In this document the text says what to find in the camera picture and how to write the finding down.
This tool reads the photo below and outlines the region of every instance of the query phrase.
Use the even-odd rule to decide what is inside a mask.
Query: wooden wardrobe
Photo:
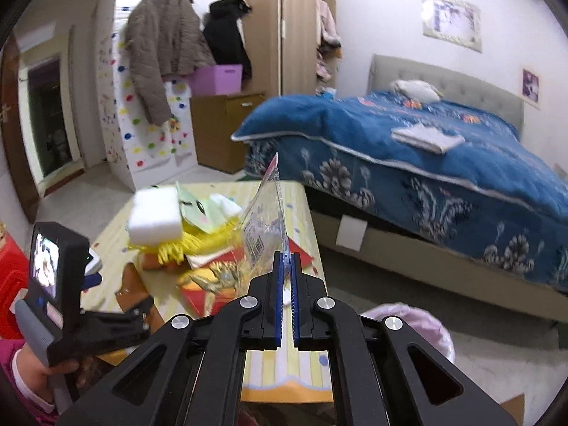
[[[324,0],[336,18],[336,1]],[[315,93],[316,0],[246,0],[252,12],[242,18],[245,48],[251,59],[252,79],[243,92],[280,94]],[[334,86],[335,59],[326,59]]]

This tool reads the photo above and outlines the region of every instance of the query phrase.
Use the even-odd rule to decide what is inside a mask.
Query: door threshold
[[[55,192],[57,189],[62,188],[68,182],[76,177],[78,178],[84,173],[83,160],[76,160],[63,165],[61,168],[48,174],[39,184],[38,191],[42,197],[47,197],[49,194]]]

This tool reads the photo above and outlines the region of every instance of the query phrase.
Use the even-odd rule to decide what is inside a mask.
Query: framed picture
[[[481,17],[472,3],[422,0],[422,33],[481,53]]]
[[[540,75],[533,71],[523,69],[523,99],[540,109]]]

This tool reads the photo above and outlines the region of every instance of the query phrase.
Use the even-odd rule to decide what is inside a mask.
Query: bed
[[[421,79],[445,101],[384,92]],[[234,139],[245,171],[275,152],[282,179],[307,187],[318,242],[408,277],[512,310],[567,322],[568,191],[519,143],[522,99],[489,83],[375,55],[368,94],[337,101],[284,96],[252,113]],[[466,142],[443,157],[395,142],[422,122]],[[359,251],[335,245],[343,214],[366,219]]]

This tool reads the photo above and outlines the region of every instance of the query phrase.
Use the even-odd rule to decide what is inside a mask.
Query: brown quilted jacket
[[[193,0],[142,0],[129,16],[130,74],[150,123],[171,117],[163,75],[189,75],[215,64],[200,30]]]

